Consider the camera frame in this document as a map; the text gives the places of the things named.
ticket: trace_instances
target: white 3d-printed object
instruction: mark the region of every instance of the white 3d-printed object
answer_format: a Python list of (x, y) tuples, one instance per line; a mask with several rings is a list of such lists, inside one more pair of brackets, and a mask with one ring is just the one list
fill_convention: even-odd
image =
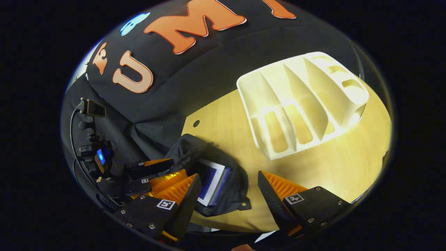
[(270, 160), (333, 139), (361, 119), (369, 94), (334, 58), (312, 52), (241, 76), (252, 137)]

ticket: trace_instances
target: black pouch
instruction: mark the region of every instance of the black pouch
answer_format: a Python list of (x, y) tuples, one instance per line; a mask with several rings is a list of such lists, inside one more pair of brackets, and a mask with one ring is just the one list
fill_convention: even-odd
[(222, 187), (214, 206), (204, 206), (197, 202), (195, 211), (203, 216), (216, 216), (235, 210), (251, 209), (251, 203), (246, 197), (248, 192), (248, 176), (235, 159), (218, 149), (190, 134), (179, 138), (175, 145), (167, 153), (166, 158), (173, 158), (174, 165), (167, 173), (185, 169), (188, 176), (194, 174), (194, 163), (199, 159), (228, 167), (230, 173)]

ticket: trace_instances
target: orange letter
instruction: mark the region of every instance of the orange letter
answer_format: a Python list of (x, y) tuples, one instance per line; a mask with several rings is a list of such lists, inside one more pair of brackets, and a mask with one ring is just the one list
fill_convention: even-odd
[(107, 51), (104, 49), (104, 47), (107, 45), (107, 43), (103, 43), (101, 47), (99, 48), (98, 53), (96, 53), (95, 58), (93, 59), (93, 64), (97, 66), (99, 69), (99, 73), (102, 75), (105, 69), (105, 65), (107, 65), (107, 59), (103, 59), (105, 55), (107, 54)]
[(280, 3), (276, 2), (276, 0), (263, 0), (271, 9), (272, 9), (272, 14), (275, 17), (278, 18), (289, 18), (289, 19), (295, 19), (296, 16), (287, 11), (285, 9), (285, 7), (283, 7)]
[(121, 69), (116, 69), (112, 78), (115, 84), (120, 84), (134, 93), (143, 93), (147, 91), (147, 89), (152, 85), (152, 72), (145, 65), (138, 62), (138, 60), (132, 58), (130, 55), (130, 51), (126, 51), (124, 52), (124, 54), (122, 54), (119, 64), (121, 66), (127, 65), (128, 67), (137, 71), (139, 74), (141, 74), (142, 79), (138, 83), (134, 82), (128, 77), (124, 76)]
[(204, 17), (212, 21), (212, 29), (224, 30), (246, 22), (244, 16), (233, 13), (217, 0), (192, 0), (187, 3), (187, 16), (160, 17), (149, 24), (144, 33), (155, 32), (173, 45), (173, 53), (181, 54), (195, 44), (195, 38), (185, 38), (178, 31), (206, 37)]

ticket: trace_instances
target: letter m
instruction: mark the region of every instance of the letter m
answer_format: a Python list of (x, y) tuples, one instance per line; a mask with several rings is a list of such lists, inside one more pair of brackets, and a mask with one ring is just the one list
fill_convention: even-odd
[(204, 17), (212, 21), (212, 29), (224, 30), (246, 22), (244, 16), (233, 13), (217, 0), (192, 0), (187, 3), (187, 16), (164, 16), (149, 24), (144, 33), (155, 32), (173, 45), (173, 53), (181, 54), (195, 44), (195, 38), (186, 38), (179, 31), (206, 37), (208, 30)]

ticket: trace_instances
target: wooden table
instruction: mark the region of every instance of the wooden table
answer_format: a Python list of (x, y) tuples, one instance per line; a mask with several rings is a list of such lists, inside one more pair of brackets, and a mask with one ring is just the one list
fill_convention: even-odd
[[(306, 188), (322, 186), (346, 201), (353, 201), (378, 177), (389, 149), (391, 120), (377, 94), (363, 81), (370, 97), (361, 120), (344, 134), (280, 159), (268, 160), (252, 139), (238, 90), (189, 115), (182, 134), (191, 134), (228, 153), (248, 174), (251, 210), (204, 217), (194, 212), (191, 222), (221, 230), (267, 232), (278, 227), (257, 186), (259, 170)], [(193, 127), (196, 120), (200, 123)]]

